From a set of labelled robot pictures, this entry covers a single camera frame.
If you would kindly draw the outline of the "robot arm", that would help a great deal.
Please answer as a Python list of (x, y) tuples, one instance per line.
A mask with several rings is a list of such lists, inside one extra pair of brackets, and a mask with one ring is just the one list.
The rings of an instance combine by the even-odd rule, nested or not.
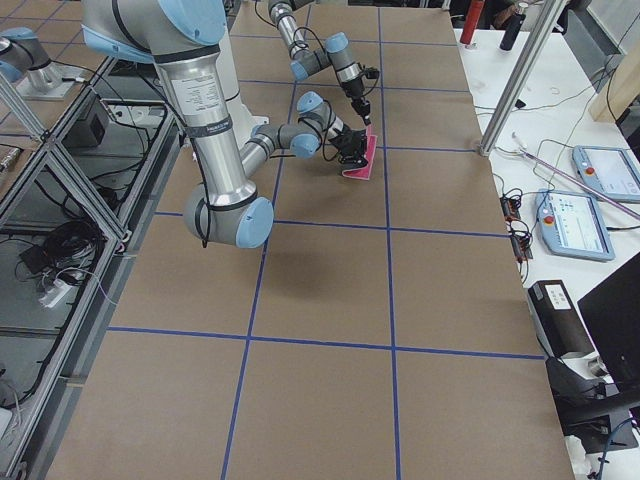
[(290, 68), (297, 81), (331, 67), (339, 86), (343, 90), (354, 111), (364, 124), (371, 124), (371, 105), (367, 99), (364, 79), (377, 81), (380, 71), (375, 67), (366, 67), (357, 61), (344, 32), (329, 36), (324, 42), (316, 39), (319, 47), (311, 49), (303, 36), (303, 31), (314, 33), (308, 27), (299, 26), (293, 12), (310, 4), (310, 1), (269, 1), (268, 15), (279, 31), (287, 47), (291, 60)]
[(368, 170), (369, 132), (351, 129), (315, 92), (298, 100), (296, 123), (258, 125), (238, 143), (217, 69), (227, 32), (223, 2), (85, 1), (82, 6), (90, 48), (154, 66), (201, 172), (184, 220), (202, 243), (256, 248), (267, 240), (273, 206), (251, 177), (278, 150), (311, 158), (330, 143), (345, 170)]

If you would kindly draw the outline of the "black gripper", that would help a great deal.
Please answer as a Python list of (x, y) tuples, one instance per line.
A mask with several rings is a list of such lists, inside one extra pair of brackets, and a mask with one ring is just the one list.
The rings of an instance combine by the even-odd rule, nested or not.
[(343, 83), (343, 91), (350, 99), (351, 106), (355, 112), (362, 118), (364, 124), (371, 124), (371, 106), (366, 99), (364, 84), (361, 79), (353, 79)]
[(332, 145), (338, 150), (339, 162), (345, 168), (364, 168), (368, 165), (365, 130), (352, 130), (346, 127), (332, 139)]

